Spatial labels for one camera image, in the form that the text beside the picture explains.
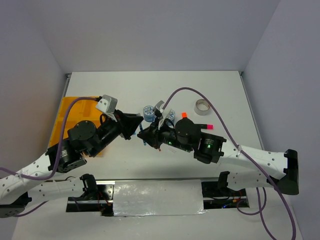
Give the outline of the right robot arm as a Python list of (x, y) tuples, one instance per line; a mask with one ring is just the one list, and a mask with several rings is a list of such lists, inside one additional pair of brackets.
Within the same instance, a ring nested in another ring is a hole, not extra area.
[(185, 117), (174, 127), (153, 122), (138, 135), (154, 149), (162, 144), (193, 153), (194, 159), (204, 164), (230, 164), (249, 169), (239, 173), (222, 171), (217, 190), (223, 196), (245, 188), (276, 188), (285, 195), (299, 194), (298, 153), (293, 149), (272, 152), (247, 146), (235, 146), (230, 140), (202, 131), (200, 124)]

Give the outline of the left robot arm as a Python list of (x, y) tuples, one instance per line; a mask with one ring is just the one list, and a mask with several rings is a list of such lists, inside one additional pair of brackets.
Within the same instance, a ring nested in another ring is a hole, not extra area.
[(66, 180), (53, 180), (84, 166), (86, 157), (94, 158), (121, 136), (130, 140), (143, 121), (138, 114), (114, 112), (115, 119), (104, 114), (100, 126), (82, 120), (68, 130), (68, 137), (48, 148), (40, 158), (0, 180), (1, 218), (22, 217), (27, 207), (54, 199), (71, 197), (91, 200), (99, 194), (92, 174)]

